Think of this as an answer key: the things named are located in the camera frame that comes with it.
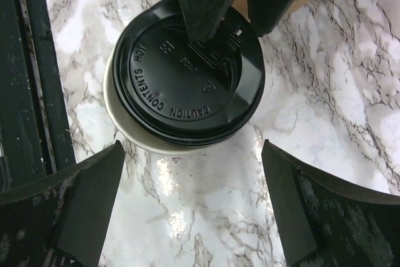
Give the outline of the green paper coffee cup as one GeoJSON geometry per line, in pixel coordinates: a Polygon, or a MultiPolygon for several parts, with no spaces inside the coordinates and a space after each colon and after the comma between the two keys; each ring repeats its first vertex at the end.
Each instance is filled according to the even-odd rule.
{"type": "Polygon", "coordinates": [[[133,120],[132,117],[130,117],[121,104],[116,93],[116,88],[114,87],[112,58],[113,55],[111,54],[106,63],[102,91],[107,113],[115,127],[117,127],[123,136],[128,141],[146,151],[167,156],[181,156],[199,150],[199,148],[173,146],[168,144],[145,131],[135,120],[133,120]]]}

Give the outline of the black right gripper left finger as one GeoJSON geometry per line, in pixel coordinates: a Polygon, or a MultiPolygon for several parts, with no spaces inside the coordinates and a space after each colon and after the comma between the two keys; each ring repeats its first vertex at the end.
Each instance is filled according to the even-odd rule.
{"type": "Polygon", "coordinates": [[[57,173],[1,193],[1,266],[97,266],[125,152],[116,141],[57,173]]]}

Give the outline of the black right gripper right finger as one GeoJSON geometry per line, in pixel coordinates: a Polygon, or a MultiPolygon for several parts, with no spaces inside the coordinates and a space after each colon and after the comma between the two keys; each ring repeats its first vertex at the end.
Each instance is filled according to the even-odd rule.
{"type": "Polygon", "coordinates": [[[269,141],[262,165],[288,266],[399,266],[399,197],[302,162],[269,141]]]}

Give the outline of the black plastic cup lid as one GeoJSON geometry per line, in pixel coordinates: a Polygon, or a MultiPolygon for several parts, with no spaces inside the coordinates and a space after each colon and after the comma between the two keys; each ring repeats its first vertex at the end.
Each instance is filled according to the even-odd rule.
{"type": "Polygon", "coordinates": [[[121,33],[111,60],[117,97],[130,120],[173,146],[201,148],[235,135],[265,85],[259,39],[229,8],[214,36],[191,41],[179,0],[162,0],[121,33]]]}

